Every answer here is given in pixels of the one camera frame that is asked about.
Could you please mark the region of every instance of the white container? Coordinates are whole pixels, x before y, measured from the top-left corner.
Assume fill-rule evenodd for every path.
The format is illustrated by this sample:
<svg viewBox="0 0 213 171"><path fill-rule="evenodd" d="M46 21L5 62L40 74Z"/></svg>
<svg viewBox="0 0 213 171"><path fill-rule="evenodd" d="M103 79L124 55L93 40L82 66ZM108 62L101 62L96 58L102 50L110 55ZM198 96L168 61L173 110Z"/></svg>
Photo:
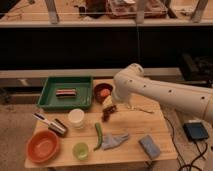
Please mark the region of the white container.
<svg viewBox="0 0 213 171"><path fill-rule="evenodd" d="M70 121L72 127L76 129L81 129L84 127L85 113L81 109L73 109L68 114L68 120Z"/></svg>

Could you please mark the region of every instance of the green bean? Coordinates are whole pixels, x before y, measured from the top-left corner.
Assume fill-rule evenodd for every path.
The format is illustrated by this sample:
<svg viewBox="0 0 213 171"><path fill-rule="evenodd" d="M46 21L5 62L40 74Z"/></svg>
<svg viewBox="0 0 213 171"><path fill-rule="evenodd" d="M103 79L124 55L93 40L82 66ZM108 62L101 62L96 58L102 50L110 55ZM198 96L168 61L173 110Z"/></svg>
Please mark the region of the green bean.
<svg viewBox="0 0 213 171"><path fill-rule="evenodd" d="M97 143L96 147L93 149L94 151L98 150L101 147L101 144L103 142L101 124L99 122L95 123L95 129L98 134L98 143Z"/></svg>

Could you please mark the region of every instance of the green tray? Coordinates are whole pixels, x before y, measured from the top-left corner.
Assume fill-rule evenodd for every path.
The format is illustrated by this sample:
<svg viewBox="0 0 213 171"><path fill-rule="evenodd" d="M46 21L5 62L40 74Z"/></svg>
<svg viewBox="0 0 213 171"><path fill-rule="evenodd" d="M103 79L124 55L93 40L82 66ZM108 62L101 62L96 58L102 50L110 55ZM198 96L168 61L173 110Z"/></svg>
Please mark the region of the green tray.
<svg viewBox="0 0 213 171"><path fill-rule="evenodd" d="M44 110L87 109L92 103L92 80L90 76L48 77L37 106ZM75 88L76 97L56 97L56 90L64 88Z"/></svg>

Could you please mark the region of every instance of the red object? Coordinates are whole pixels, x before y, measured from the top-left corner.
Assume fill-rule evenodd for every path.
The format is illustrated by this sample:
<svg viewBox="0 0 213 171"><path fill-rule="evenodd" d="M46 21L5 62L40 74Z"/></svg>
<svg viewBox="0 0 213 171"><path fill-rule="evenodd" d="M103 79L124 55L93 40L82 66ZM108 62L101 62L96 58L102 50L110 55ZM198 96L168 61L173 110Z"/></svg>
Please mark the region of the red object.
<svg viewBox="0 0 213 171"><path fill-rule="evenodd" d="M108 83L100 83L94 88L94 97L97 102L101 103L106 99L112 92L112 85Z"/></svg>
<svg viewBox="0 0 213 171"><path fill-rule="evenodd" d="M59 138L49 130L40 131L33 135L27 143L27 157L34 163L49 160L59 150Z"/></svg>
<svg viewBox="0 0 213 171"><path fill-rule="evenodd" d="M105 98L111 94L111 91L107 88L104 88L103 90L100 91L101 97Z"/></svg>

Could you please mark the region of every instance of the green cup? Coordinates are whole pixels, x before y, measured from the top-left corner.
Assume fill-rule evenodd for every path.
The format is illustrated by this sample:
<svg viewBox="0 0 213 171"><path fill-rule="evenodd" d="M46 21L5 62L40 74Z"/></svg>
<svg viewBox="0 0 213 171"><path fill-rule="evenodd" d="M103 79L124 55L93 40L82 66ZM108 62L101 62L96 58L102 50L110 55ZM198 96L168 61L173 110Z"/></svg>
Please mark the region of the green cup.
<svg viewBox="0 0 213 171"><path fill-rule="evenodd" d="M73 147L73 155L78 160L85 160L88 157L89 148L86 143L80 142Z"/></svg>

